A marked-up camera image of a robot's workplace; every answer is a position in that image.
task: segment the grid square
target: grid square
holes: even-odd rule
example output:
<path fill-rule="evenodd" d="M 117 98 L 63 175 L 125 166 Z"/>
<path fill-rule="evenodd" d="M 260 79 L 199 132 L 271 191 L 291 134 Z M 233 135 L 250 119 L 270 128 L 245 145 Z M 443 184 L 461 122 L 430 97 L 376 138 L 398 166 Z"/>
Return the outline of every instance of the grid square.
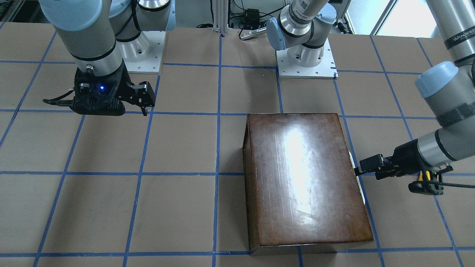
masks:
<path fill-rule="evenodd" d="M 382 73 L 341 72 L 337 85 L 346 115 L 401 116 Z"/>
<path fill-rule="evenodd" d="M 437 129 L 440 129 L 440 125 L 436 120 L 411 120 L 408 119 L 409 129 L 411 130 L 414 138 L 422 137 L 426 134 L 430 134 Z M 466 158 L 457 162 L 451 163 L 454 170 L 450 173 L 473 173 L 475 174 L 475 157 Z"/>
<path fill-rule="evenodd" d="M 246 116 L 221 116 L 219 172 L 244 172 L 242 142 Z"/>
<path fill-rule="evenodd" d="M 330 46 L 337 69 L 382 71 L 371 39 L 367 35 L 330 34 Z M 358 49 L 355 53 L 348 44 Z"/>
<path fill-rule="evenodd" d="M 422 73 L 430 68 L 415 38 L 373 36 L 373 40 L 386 71 Z"/>
<path fill-rule="evenodd" d="M 117 267 L 123 257 L 41 257 L 38 267 Z"/>
<path fill-rule="evenodd" d="M 137 176 L 66 176 L 43 252 L 125 251 Z"/>
<path fill-rule="evenodd" d="M 179 256 L 179 257 L 128 257 L 127 267 L 156 267 L 156 266 L 179 266 L 179 267 L 209 267 L 211 256 Z"/>
<path fill-rule="evenodd" d="M 69 53 L 61 37 L 56 34 L 45 61 L 53 62 L 74 62 L 73 56 Z"/>
<path fill-rule="evenodd" d="M 0 31 L 0 60 L 40 61 L 54 32 L 49 23 L 5 23 Z"/>
<path fill-rule="evenodd" d="M 218 68 L 162 67 L 156 111 L 218 112 Z"/>
<path fill-rule="evenodd" d="M 138 172 L 149 118 L 141 114 L 86 116 L 70 172 Z"/>
<path fill-rule="evenodd" d="M 216 267 L 298 267 L 297 249 L 295 255 L 258 256 L 231 255 L 216 256 Z"/>
<path fill-rule="evenodd" d="M 12 116 L 13 116 L 13 112 L 0 112 L 0 136 L 3 136 L 3 134 L 7 130 Z"/>
<path fill-rule="evenodd" d="M 77 66 L 72 64 L 42 64 L 21 109 L 69 110 L 67 107 L 45 104 L 43 99 L 58 97 L 73 88 L 76 69 Z"/>
<path fill-rule="evenodd" d="M 377 253 L 304 254 L 305 267 L 380 267 Z"/>
<path fill-rule="evenodd" d="M 239 32 L 238 29 L 229 29 L 229 34 L 222 39 L 223 65 L 250 67 L 277 65 L 276 51 L 266 37 L 241 41 Z"/>
<path fill-rule="evenodd" d="M 459 251 L 464 266 L 475 266 L 475 253 L 473 251 Z"/>
<path fill-rule="evenodd" d="M 276 70 L 223 68 L 221 112 L 279 113 Z"/>
<path fill-rule="evenodd" d="M 213 176 L 143 176 L 130 251 L 211 251 L 214 191 Z"/>
<path fill-rule="evenodd" d="M 60 179 L 61 175 L 0 177 L 0 253 L 38 251 Z"/>
<path fill-rule="evenodd" d="M 347 118 L 357 162 L 383 154 L 391 156 L 394 148 L 410 141 L 402 119 Z"/>
<path fill-rule="evenodd" d="M 383 253 L 386 267 L 400 266 L 459 266 L 453 251 L 417 251 Z"/>
<path fill-rule="evenodd" d="M 0 267 L 31 267 L 34 261 L 33 257 L 0 257 Z"/>
<path fill-rule="evenodd" d="M 475 185 L 473 177 L 446 176 L 444 178 L 445 182 Z M 458 247 L 475 247 L 475 231 L 473 231 L 475 210 L 473 204 L 467 201 L 474 197 L 473 189 L 448 186 L 444 187 L 444 196 L 437 197 L 452 238 Z"/>
<path fill-rule="evenodd" d="M 377 181 L 363 176 L 382 248 L 451 246 L 433 198 L 408 190 L 408 184 L 416 179 L 405 176 Z"/>
<path fill-rule="evenodd" d="M 215 172 L 217 116 L 154 115 L 144 172 Z"/>
<path fill-rule="evenodd" d="M 190 45 L 190 40 L 197 40 L 199 44 Z M 163 62 L 217 65 L 219 34 L 211 29 L 188 28 L 176 28 L 167 32 Z"/>
<path fill-rule="evenodd" d="M 217 251 L 249 250 L 244 176 L 220 176 Z"/>
<path fill-rule="evenodd" d="M 426 52 L 430 63 L 432 63 L 432 66 L 435 66 L 444 61 L 453 61 L 442 39 L 419 38 L 419 42 L 424 48 L 424 51 Z"/>
<path fill-rule="evenodd" d="M 388 76 L 406 117 L 435 117 L 414 85 L 419 75 L 388 74 Z"/>
<path fill-rule="evenodd" d="M 280 79 L 284 113 L 342 114 L 335 84 L 329 79 Z"/>
<path fill-rule="evenodd" d="M 0 148 L 0 170 L 62 172 L 80 120 L 70 113 L 19 112 Z"/>
<path fill-rule="evenodd" d="M 31 63 L 0 63 L 0 108 L 17 108 L 37 68 Z"/>

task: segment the blue tape grid line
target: blue tape grid line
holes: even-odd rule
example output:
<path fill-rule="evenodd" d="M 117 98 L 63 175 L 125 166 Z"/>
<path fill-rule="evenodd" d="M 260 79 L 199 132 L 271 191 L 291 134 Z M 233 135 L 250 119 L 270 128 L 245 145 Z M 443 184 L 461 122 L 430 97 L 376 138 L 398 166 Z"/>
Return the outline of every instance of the blue tape grid line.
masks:
<path fill-rule="evenodd" d="M 348 142 L 350 143 L 351 154 L 352 154 L 352 157 L 354 158 L 354 160 L 357 160 L 355 149 L 354 149 L 354 146 L 353 146 L 352 137 L 351 137 L 351 134 L 350 134 L 350 128 L 348 127 L 348 122 L 346 120 L 345 110 L 343 108 L 342 97 L 340 95 L 340 91 L 338 90 L 338 85 L 336 83 L 336 79 L 333 79 L 333 84 L 335 85 L 335 91 L 336 91 L 336 95 L 338 97 L 338 103 L 340 104 L 340 109 L 342 110 L 342 118 L 343 118 L 343 122 L 345 124 L 346 134 L 348 136 Z M 376 225 L 374 223 L 374 218 L 373 218 L 373 214 L 371 212 L 370 203 L 368 201 L 368 197 L 366 195 L 366 191 L 365 191 L 365 188 L 364 188 L 363 179 L 361 179 L 361 177 L 358 177 L 358 180 L 360 181 L 361 191 L 363 192 L 363 197 L 365 199 L 366 208 L 368 210 L 368 217 L 370 218 L 371 228 L 373 229 L 374 241 L 376 242 L 376 248 L 377 248 L 376 251 L 378 252 L 378 256 L 380 258 L 381 267 L 385 267 L 383 254 L 382 254 L 381 246 L 380 246 L 380 240 L 378 238 L 378 232 L 376 231 Z"/>
<path fill-rule="evenodd" d="M 79 138 L 79 133 L 81 132 L 81 128 L 83 127 L 85 117 L 86 116 L 83 115 L 82 118 L 81 118 L 81 122 L 79 123 L 79 127 L 77 128 L 76 136 L 74 137 L 74 141 L 73 141 L 73 144 L 71 146 L 71 150 L 69 151 L 69 155 L 67 157 L 66 165 L 64 167 L 63 174 L 61 176 L 61 180 L 59 181 L 58 189 L 56 191 L 55 199 L 53 201 L 53 205 L 51 206 L 51 211 L 49 212 L 48 221 L 46 222 L 45 230 L 43 232 L 43 236 L 41 237 L 41 242 L 40 242 L 39 247 L 38 247 L 38 252 L 35 256 L 35 261 L 33 263 L 33 267 L 38 266 L 39 257 L 41 256 L 41 253 L 43 251 L 43 247 L 44 247 L 44 244 L 45 244 L 45 241 L 46 241 L 46 236 L 48 235 L 49 227 L 51 226 L 51 221 L 52 221 L 53 215 L 55 213 L 56 205 L 57 205 L 57 202 L 58 202 L 58 199 L 59 199 L 59 195 L 61 193 L 61 189 L 63 187 L 64 179 L 66 177 L 66 172 L 67 172 L 67 169 L 69 167 L 69 163 L 71 162 L 71 158 L 73 157 L 73 151 L 74 151 L 74 148 L 76 146 L 77 140 Z"/>
<path fill-rule="evenodd" d="M 399 100 L 396 96 L 396 92 L 394 91 L 394 88 L 392 87 L 392 84 L 391 84 L 391 81 L 389 79 L 389 76 L 388 76 L 388 73 L 386 72 L 386 68 L 384 67 L 384 64 L 383 64 L 383 61 L 381 59 L 381 56 L 378 52 L 378 49 L 376 48 L 376 44 L 374 43 L 374 40 L 373 40 L 373 37 L 370 35 L 370 39 L 371 39 L 371 43 L 373 44 L 373 47 L 374 47 L 374 51 L 376 52 L 376 55 L 378 56 L 378 60 L 380 61 L 380 64 L 381 64 L 381 68 L 383 69 L 383 72 L 384 72 L 384 75 L 386 76 L 386 79 L 388 81 L 388 84 L 389 84 L 389 87 L 391 89 L 391 92 L 392 92 L 392 95 L 394 97 L 394 100 L 396 101 L 396 105 L 398 106 L 398 109 L 399 109 L 399 113 L 401 114 L 402 116 L 402 120 L 404 121 L 404 125 L 406 126 L 406 130 L 408 131 L 408 134 L 409 134 L 409 137 L 411 138 L 412 140 L 412 134 L 411 134 L 411 131 L 409 130 L 409 124 L 404 116 L 404 113 L 402 112 L 402 108 L 401 108 L 401 105 L 399 104 Z"/>
<path fill-rule="evenodd" d="M 421 251 L 451 251 L 452 247 L 433 247 L 433 248 L 382 248 L 385 253 L 391 252 L 421 252 Z M 475 251 L 475 247 L 458 247 L 460 251 Z M 327 254 L 349 254 L 349 253 L 376 253 L 377 249 L 349 249 L 338 252 L 329 252 Z M 129 252 L 128 257 L 156 256 L 228 256 L 228 255 L 250 255 L 249 251 L 156 251 L 156 252 Z M 6 257 L 36 257 L 37 253 L 0 253 L 0 258 Z M 67 253 L 41 253 L 40 257 L 124 257 L 124 252 L 67 252 Z"/>
<path fill-rule="evenodd" d="M 417 43 L 418 43 L 419 46 L 420 46 L 420 49 L 421 49 L 422 52 L 424 53 L 424 56 L 426 57 L 427 62 L 429 63 L 429 65 L 430 65 L 431 67 L 433 67 L 432 62 L 430 62 L 430 59 L 429 59 L 429 57 L 427 56 L 427 53 L 426 53 L 424 47 L 422 46 L 422 44 L 421 44 L 420 41 L 419 41 L 419 38 L 416 38 L 416 40 L 417 40 Z M 434 202 L 435 202 L 435 204 L 436 204 L 436 206 L 437 206 L 437 210 L 438 210 L 438 212 L 439 212 L 440 218 L 442 219 L 442 222 L 443 222 L 444 227 L 445 227 L 445 229 L 446 229 L 447 235 L 448 235 L 448 237 L 449 237 L 449 239 L 450 239 L 450 242 L 451 242 L 451 244 L 452 244 L 452 248 L 453 248 L 453 250 L 454 250 L 454 252 L 455 252 L 455 255 L 457 256 L 458 263 L 459 263 L 460 267 L 464 267 L 464 263 L 462 262 L 462 258 L 460 257 L 460 253 L 458 252 L 458 248 L 457 248 L 457 246 L 455 245 L 454 238 L 453 238 L 452 233 L 450 232 L 450 229 L 449 229 L 449 227 L 448 227 L 448 225 L 447 225 L 447 221 L 446 221 L 446 219 L 445 219 L 444 213 L 442 212 L 442 210 L 441 210 L 441 208 L 440 208 L 439 201 L 437 200 L 437 197 L 436 197 L 436 196 L 433 196 L 433 197 L 434 197 Z"/>
<path fill-rule="evenodd" d="M 15 118 L 17 117 L 18 110 L 20 110 L 21 105 L 22 105 L 23 102 L 25 101 L 25 98 L 27 97 L 28 92 L 30 91 L 31 87 L 33 86 L 33 83 L 35 82 L 35 78 L 36 78 L 36 76 L 38 75 L 38 72 L 39 72 L 39 70 L 40 70 L 40 68 L 41 68 L 42 62 L 45 60 L 46 55 L 48 54 L 48 51 L 49 51 L 49 49 L 51 48 L 51 45 L 53 44 L 53 40 L 55 39 L 55 36 L 56 36 L 56 32 L 53 33 L 53 36 L 51 37 L 51 40 L 49 41 L 49 44 L 48 44 L 48 46 L 46 47 L 46 51 L 45 51 L 45 53 L 43 54 L 43 57 L 41 58 L 41 61 L 40 61 L 39 64 L 38 64 L 38 67 L 36 68 L 35 74 L 34 74 L 33 77 L 31 78 L 31 81 L 30 81 L 30 83 L 28 84 L 28 87 L 27 87 L 25 93 L 23 94 L 23 96 L 22 96 L 20 102 L 18 103 L 17 108 L 15 109 L 15 112 L 13 113 L 13 116 L 11 117 L 11 120 L 10 120 L 10 123 L 8 124 L 7 130 L 5 130 L 5 133 L 3 134 L 3 136 L 2 136 L 2 138 L 1 138 L 1 140 L 0 140 L 0 147 L 3 145 L 3 142 L 5 141 L 5 138 L 7 137 L 7 134 L 8 134 L 8 132 L 9 132 L 10 129 L 11 129 L 11 126 L 13 125 L 13 121 L 14 121 Z"/>
<path fill-rule="evenodd" d="M 160 75 L 157 76 L 157 83 L 155 85 L 155 95 L 158 94 L 159 84 L 160 84 Z M 153 112 L 151 112 L 149 116 L 150 118 L 147 125 L 147 133 L 145 134 L 145 143 L 143 144 L 142 160 L 140 162 L 140 169 L 139 169 L 138 178 L 137 178 L 137 189 L 135 191 L 135 198 L 133 201 L 132 216 L 130 218 L 129 233 L 127 235 L 127 243 L 125 244 L 125 254 L 124 254 L 123 263 L 122 263 L 123 267 L 127 266 L 127 259 L 129 257 L 130 243 L 132 241 L 133 226 L 135 223 L 135 215 L 137 214 L 137 204 L 139 202 L 140 185 L 142 184 L 143 166 L 145 165 L 145 157 L 147 155 L 150 129 L 152 128 Z"/>
<path fill-rule="evenodd" d="M 221 71 L 223 61 L 223 34 L 219 35 L 219 66 L 218 66 L 218 113 L 221 112 Z M 214 177 L 214 209 L 213 209 L 213 253 L 217 250 L 218 245 L 218 197 L 219 197 L 219 146 L 221 132 L 221 116 L 217 116 L 216 127 L 216 168 Z M 213 254 L 211 266 L 216 267 L 216 255 Z"/>

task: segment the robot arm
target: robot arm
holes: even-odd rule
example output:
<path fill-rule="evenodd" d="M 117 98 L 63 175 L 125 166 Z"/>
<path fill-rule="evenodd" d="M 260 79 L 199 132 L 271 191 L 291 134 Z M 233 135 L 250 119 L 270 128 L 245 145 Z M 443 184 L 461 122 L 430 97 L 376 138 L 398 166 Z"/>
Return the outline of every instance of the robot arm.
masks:
<path fill-rule="evenodd" d="M 398 146 L 391 157 L 360 161 L 355 172 L 374 172 L 378 180 L 420 173 L 409 190 L 440 195 L 442 174 L 453 170 L 449 164 L 475 155 L 475 10 L 468 0 L 427 3 L 455 65 L 443 62 L 429 69 L 416 86 L 442 128 Z"/>
<path fill-rule="evenodd" d="M 39 0 L 78 69 L 72 100 L 44 99 L 79 114 L 123 115 L 122 101 L 137 105 L 143 115 L 155 106 L 149 82 L 134 85 L 118 43 L 129 43 L 142 30 L 169 30 L 175 26 L 174 0 Z"/>

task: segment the black band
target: black band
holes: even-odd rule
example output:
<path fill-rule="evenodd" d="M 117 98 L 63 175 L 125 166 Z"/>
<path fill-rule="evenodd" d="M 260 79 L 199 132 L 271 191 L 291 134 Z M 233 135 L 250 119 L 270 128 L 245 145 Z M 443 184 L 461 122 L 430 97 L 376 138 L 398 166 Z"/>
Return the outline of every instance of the black band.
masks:
<path fill-rule="evenodd" d="M 115 39 L 117 40 L 117 42 L 121 42 L 121 43 L 128 43 L 128 42 L 132 42 L 133 40 L 137 39 L 139 36 L 140 36 L 141 32 L 137 33 L 137 35 L 135 35 L 134 37 L 132 38 L 128 38 L 128 39 Z"/>
<path fill-rule="evenodd" d="M 100 55 L 100 56 L 98 56 L 98 57 L 78 57 L 78 56 L 75 56 L 75 55 L 73 55 L 73 54 L 71 54 L 71 55 L 72 55 L 74 58 L 77 58 L 77 59 L 82 60 L 82 61 L 97 61 L 97 60 L 103 59 L 104 57 L 106 57 L 106 56 L 112 54 L 112 52 L 113 52 L 114 49 L 115 49 L 115 45 L 116 45 L 116 44 L 117 44 L 117 42 L 114 41 L 114 45 L 112 46 L 112 48 L 111 48 L 109 51 L 107 51 L 107 53 L 102 54 L 102 55 Z"/>
<path fill-rule="evenodd" d="M 449 39 L 445 40 L 444 44 L 447 50 L 451 49 L 452 47 L 467 41 L 468 39 L 475 37 L 475 26 L 472 26 L 464 31 L 461 31 L 454 36 L 450 37 Z"/>
<path fill-rule="evenodd" d="M 448 127 L 460 121 L 463 121 L 475 115 L 475 102 L 472 104 L 463 103 L 462 105 L 445 112 L 437 117 L 440 126 Z"/>
<path fill-rule="evenodd" d="M 466 57 L 463 57 L 463 58 L 461 58 L 461 59 L 458 59 L 458 60 L 454 61 L 454 64 L 460 63 L 460 62 L 465 61 L 465 60 L 467 60 L 467 59 L 471 59 L 471 58 L 473 58 L 473 57 L 475 57 L 475 54 L 471 54 L 471 55 L 469 55 L 469 56 L 466 56 Z"/>
<path fill-rule="evenodd" d="M 137 0 L 132 0 L 132 4 L 130 6 L 132 8 L 132 18 L 133 24 L 135 25 L 135 29 L 137 31 L 142 31 L 139 26 L 139 21 L 137 20 L 137 12 L 135 10 L 137 8 Z"/>
<path fill-rule="evenodd" d="M 168 1 L 166 4 L 164 4 L 163 6 L 159 7 L 159 8 L 155 8 L 155 9 L 150 9 L 150 8 L 146 8 L 146 7 L 143 7 L 141 5 L 139 5 L 139 7 L 145 11 L 150 11 L 150 12 L 157 12 L 157 11 L 162 11 L 164 10 L 165 8 L 167 8 L 169 5 L 170 5 L 170 1 Z"/>
<path fill-rule="evenodd" d="M 312 21 L 312 20 L 309 20 L 309 21 L 303 20 L 303 19 L 297 17 L 294 13 L 294 10 L 292 9 L 292 5 L 289 6 L 289 15 L 298 24 L 305 25 L 305 24 L 308 24 L 309 21 Z"/>
<path fill-rule="evenodd" d="M 325 43 L 323 43 L 322 45 L 319 45 L 319 46 L 311 46 L 311 45 L 307 45 L 307 44 L 302 44 L 302 46 L 304 46 L 306 48 L 310 48 L 310 49 L 317 49 L 317 48 L 320 48 L 324 45 L 325 45 Z"/>
<path fill-rule="evenodd" d="M 457 160 L 454 159 L 454 158 L 447 152 L 447 150 L 445 149 L 444 145 L 443 145 L 442 142 L 440 141 L 439 130 L 436 131 L 435 135 L 436 135 L 436 142 L 437 142 L 437 145 L 439 146 L 439 148 L 440 148 L 440 150 L 442 151 L 442 153 L 444 153 L 444 155 L 445 155 L 448 159 L 450 159 L 451 161 L 456 162 Z"/>

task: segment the wooden box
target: wooden box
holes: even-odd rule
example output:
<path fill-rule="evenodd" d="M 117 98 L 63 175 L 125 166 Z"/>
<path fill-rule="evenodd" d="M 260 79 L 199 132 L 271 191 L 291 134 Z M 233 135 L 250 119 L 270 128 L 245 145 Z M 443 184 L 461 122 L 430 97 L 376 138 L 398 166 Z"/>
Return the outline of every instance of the wooden box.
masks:
<path fill-rule="evenodd" d="M 373 241 L 337 114 L 249 114 L 243 156 L 254 255 Z"/>

